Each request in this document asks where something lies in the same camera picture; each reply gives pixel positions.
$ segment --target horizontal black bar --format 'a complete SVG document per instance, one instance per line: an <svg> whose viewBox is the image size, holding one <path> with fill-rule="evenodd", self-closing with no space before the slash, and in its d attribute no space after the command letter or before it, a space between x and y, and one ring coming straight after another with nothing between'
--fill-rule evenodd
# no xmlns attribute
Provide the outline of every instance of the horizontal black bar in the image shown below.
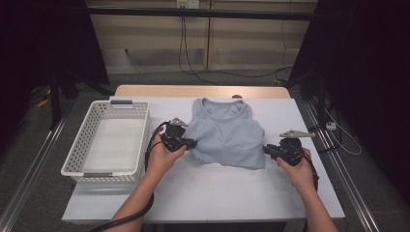
<svg viewBox="0 0 410 232"><path fill-rule="evenodd" d="M120 8L88 6L91 15L151 15L151 16L185 16L185 17L221 17L251 19L282 19L310 21L319 15L310 13L276 13L276 12L237 12L173 8Z"/></svg>

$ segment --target laundry basket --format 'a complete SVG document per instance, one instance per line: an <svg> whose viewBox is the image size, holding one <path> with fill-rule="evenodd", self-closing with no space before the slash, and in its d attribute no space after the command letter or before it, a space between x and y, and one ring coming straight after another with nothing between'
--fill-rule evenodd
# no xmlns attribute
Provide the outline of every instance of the laundry basket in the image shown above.
<svg viewBox="0 0 410 232"><path fill-rule="evenodd" d="M148 102L92 102L61 174L87 184L138 182L149 121Z"/></svg>

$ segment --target white table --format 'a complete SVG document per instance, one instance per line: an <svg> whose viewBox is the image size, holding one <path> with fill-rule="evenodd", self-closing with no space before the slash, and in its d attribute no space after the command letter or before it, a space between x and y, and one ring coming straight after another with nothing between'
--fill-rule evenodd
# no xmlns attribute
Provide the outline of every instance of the white table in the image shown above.
<svg viewBox="0 0 410 232"><path fill-rule="evenodd" d="M190 121L191 104L196 98L132 97L150 103L151 130L161 122L178 117ZM214 99L213 101L232 101ZM280 133L307 131L299 109L292 99L245 99L253 118L265 130L264 143L278 144ZM344 218L335 191L311 138L302 138L312 152L319 174L319 195L332 218ZM109 220L134 186L77 185L62 220L87 223ZM164 176L155 191L156 199L145 216L148 223L286 221L304 218L299 194L283 170L266 157L266 168L247 170L203 164L186 152Z"/></svg>

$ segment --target forearm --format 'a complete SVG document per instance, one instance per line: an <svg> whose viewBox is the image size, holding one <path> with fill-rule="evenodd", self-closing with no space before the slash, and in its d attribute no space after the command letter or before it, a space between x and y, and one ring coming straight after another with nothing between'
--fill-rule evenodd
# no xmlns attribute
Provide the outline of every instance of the forearm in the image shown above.
<svg viewBox="0 0 410 232"><path fill-rule="evenodd" d="M160 182L161 176L155 175L153 173L146 173L141 182L127 198L112 220L125 218L134 215L145 208L151 198L154 189ZM128 223L113 227L107 232L116 231L140 231L143 222L143 217L130 221Z"/></svg>
<svg viewBox="0 0 410 232"><path fill-rule="evenodd" d="M335 224L314 188L302 192L301 197L304 202L307 225L310 232L337 231Z"/></svg>

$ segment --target light blue shirt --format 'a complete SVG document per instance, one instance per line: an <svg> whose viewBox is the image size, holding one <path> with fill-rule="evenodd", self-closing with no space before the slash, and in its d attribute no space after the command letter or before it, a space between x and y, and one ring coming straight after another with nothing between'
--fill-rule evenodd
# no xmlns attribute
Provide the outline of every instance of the light blue shirt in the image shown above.
<svg viewBox="0 0 410 232"><path fill-rule="evenodd" d="M190 154L204 162L218 162L249 169L265 168L265 131L252 119L243 100L215 102L197 99L185 137L198 141Z"/></svg>

